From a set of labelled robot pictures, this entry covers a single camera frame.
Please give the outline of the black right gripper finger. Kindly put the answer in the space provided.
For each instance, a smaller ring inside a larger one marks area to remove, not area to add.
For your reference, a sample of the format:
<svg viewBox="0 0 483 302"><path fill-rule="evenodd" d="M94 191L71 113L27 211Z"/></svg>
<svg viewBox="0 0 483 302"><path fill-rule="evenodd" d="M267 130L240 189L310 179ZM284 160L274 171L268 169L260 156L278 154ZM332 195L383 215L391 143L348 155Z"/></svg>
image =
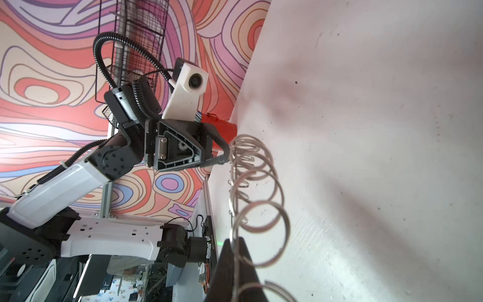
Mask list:
<svg viewBox="0 0 483 302"><path fill-rule="evenodd" d="M232 299L234 287L235 258L231 250L230 240L224 241L221 249L220 258L214 270L210 274L210 286L206 294L205 301L229 302ZM239 288L249 283L260 283L254 267L240 262ZM248 288L241 292L237 301L267 302L268 299L261 288Z"/></svg>

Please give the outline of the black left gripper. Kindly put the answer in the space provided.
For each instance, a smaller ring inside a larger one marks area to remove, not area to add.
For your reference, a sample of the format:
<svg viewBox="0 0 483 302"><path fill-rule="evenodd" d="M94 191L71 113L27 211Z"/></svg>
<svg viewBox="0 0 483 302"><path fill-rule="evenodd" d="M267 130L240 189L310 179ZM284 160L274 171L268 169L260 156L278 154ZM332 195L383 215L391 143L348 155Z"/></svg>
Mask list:
<svg viewBox="0 0 483 302"><path fill-rule="evenodd" d="M215 157L215 150L221 154ZM229 155L229 144L210 124L170 119L145 122L145 165L158 172L223 165Z"/></svg>

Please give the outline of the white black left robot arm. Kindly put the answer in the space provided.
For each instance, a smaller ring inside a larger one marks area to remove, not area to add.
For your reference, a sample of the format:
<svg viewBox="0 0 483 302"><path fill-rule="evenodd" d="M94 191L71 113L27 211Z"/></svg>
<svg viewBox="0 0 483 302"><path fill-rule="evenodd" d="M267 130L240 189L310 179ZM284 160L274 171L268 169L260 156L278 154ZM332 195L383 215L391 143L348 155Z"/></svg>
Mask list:
<svg viewBox="0 0 483 302"><path fill-rule="evenodd" d="M103 60L106 42L133 49L162 74L171 92L165 110L158 109L145 76L123 86L117 84ZM218 129L196 120L199 99L209 79L204 69L177 59L169 72L145 47L112 31L94 39L93 55L110 86L104 100L118 131L80 148L2 209L2 248L26 265L82 255L132 256L178 268L209 261L210 238L196 237L181 225L83 218L72 209L73 203L115 182L139 163L158 172L179 172L222 165L229 153Z"/></svg>

